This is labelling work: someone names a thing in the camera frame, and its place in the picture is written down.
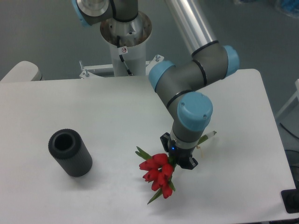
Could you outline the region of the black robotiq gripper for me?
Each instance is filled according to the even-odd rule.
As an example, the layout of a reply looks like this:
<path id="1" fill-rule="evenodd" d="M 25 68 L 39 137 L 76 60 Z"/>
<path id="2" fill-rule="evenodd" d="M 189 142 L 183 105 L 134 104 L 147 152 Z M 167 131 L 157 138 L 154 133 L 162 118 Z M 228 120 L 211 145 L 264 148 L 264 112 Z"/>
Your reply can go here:
<path id="1" fill-rule="evenodd" d="M 160 137 L 160 140 L 165 152 L 167 152 L 182 169 L 194 169 L 198 165 L 198 162 L 192 156 L 194 151 L 193 143 L 191 145 L 181 143 L 169 133 L 164 133 Z"/>

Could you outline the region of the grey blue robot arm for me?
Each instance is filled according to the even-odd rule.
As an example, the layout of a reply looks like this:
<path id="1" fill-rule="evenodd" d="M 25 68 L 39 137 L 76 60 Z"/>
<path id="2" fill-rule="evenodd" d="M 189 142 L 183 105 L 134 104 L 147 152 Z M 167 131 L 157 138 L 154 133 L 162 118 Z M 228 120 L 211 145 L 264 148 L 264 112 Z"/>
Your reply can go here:
<path id="1" fill-rule="evenodd" d="M 171 131 L 161 137 L 165 151 L 181 168 L 195 168 L 192 153 L 213 112 L 212 102 L 199 90 L 235 73 L 240 64 L 237 52 L 219 44 L 197 0 L 166 1 L 192 56 L 181 67 L 159 57 L 146 64 L 145 43 L 152 24 L 138 1 L 74 0 L 72 5 L 83 25 L 100 25 L 116 77 L 148 76 L 173 118 Z"/>

